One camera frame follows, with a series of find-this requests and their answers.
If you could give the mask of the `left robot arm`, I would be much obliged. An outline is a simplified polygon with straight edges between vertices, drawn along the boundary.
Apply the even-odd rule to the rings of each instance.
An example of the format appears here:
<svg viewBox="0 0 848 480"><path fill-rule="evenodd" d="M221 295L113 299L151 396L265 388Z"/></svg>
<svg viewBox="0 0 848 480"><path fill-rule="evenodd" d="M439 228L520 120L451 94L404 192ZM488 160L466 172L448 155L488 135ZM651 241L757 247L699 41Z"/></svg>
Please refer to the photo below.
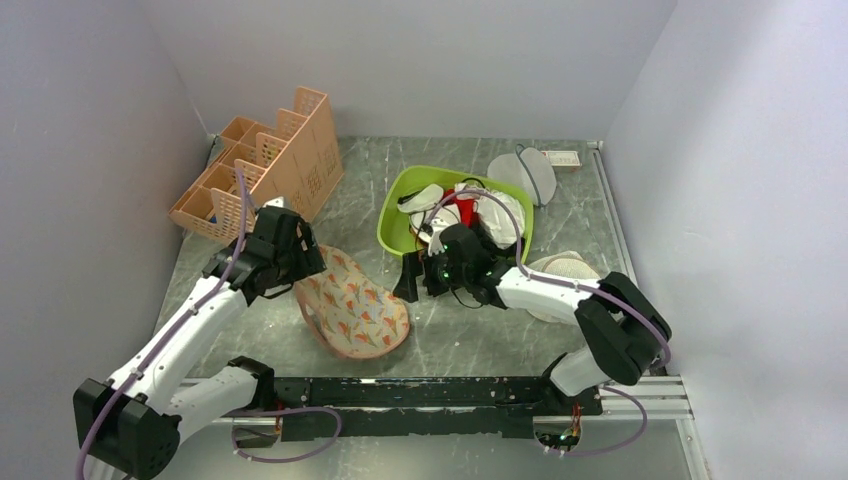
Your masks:
<svg viewBox="0 0 848 480"><path fill-rule="evenodd" d="M181 307L129 361L73 395L80 453L76 474L96 459L136 479L153 479L180 443L228 413L261 416L280 402L271 367L241 356L186 390L181 384L223 328L258 298L274 299L324 270L310 224L267 204L251 232L216 252Z"/></svg>

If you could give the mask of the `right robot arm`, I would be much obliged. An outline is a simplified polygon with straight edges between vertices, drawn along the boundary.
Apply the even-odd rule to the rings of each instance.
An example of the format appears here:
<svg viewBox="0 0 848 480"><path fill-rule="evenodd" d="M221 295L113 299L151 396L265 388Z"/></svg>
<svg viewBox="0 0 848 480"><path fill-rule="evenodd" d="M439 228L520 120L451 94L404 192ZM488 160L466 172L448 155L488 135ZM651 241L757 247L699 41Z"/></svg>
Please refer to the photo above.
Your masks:
<svg viewBox="0 0 848 480"><path fill-rule="evenodd" d="M439 239L435 252L403 255L396 297L413 303L420 286L432 297L465 290L482 306L577 323L585 347L553 362L539 389L548 412L565 413L578 394L609 381L632 386L655 362L669 358L670 327L625 274L589 280L538 272L494 255L462 224L447 228Z"/></svg>

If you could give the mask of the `floral mesh laundry bag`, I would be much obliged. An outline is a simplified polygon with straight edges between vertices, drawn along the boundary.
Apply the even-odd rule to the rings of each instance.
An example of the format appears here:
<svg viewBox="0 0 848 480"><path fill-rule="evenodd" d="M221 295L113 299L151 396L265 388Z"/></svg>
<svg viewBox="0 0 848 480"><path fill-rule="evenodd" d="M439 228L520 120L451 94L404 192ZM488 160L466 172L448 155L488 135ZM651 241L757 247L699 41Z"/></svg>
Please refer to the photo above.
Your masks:
<svg viewBox="0 0 848 480"><path fill-rule="evenodd" d="M403 301L342 250L322 245L320 253L326 269L294 286L313 336L335 355L357 360L382 357L404 343L411 323Z"/></svg>

